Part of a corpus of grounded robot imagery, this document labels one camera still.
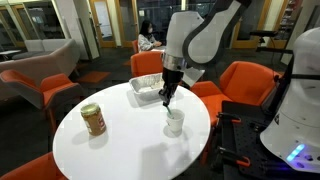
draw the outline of dark hair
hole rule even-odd
[[[151,21],[144,20],[141,25],[140,34],[145,37],[149,37],[151,35],[148,31],[150,24],[152,24]]]

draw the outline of orange armchair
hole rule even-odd
[[[191,91],[206,105],[211,126],[217,123],[222,101],[261,105],[275,87],[273,70],[251,62],[235,61],[220,77],[220,89],[210,81],[198,82]]]
[[[68,100],[82,99],[84,95],[80,84],[71,82],[65,74],[43,79],[40,87],[37,87],[32,79],[15,70],[3,71],[0,79],[31,104],[46,112],[50,117],[53,133],[57,128],[54,109]]]
[[[8,172],[0,180],[67,180],[54,162],[52,152]]]
[[[133,77],[162,73],[161,51],[145,51],[131,56]]]
[[[138,40],[132,41],[132,48],[133,48],[134,54],[139,53]]]

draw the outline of peanut butter jar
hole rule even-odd
[[[88,132],[92,136],[99,136],[106,131],[107,127],[97,103],[83,106],[81,108],[81,116],[87,125]]]

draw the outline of paper cup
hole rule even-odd
[[[167,123],[170,131],[178,132],[182,130],[182,125],[184,121],[184,113],[179,109],[172,109],[172,115],[167,113]]]

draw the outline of person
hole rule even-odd
[[[140,33],[138,36],[139,52],[150,51],[155,47],[161,46],[161,42],[156,41],[156,39],[151,34],[152,31],[152,23],[148,20],[144,20],[142,22]]]

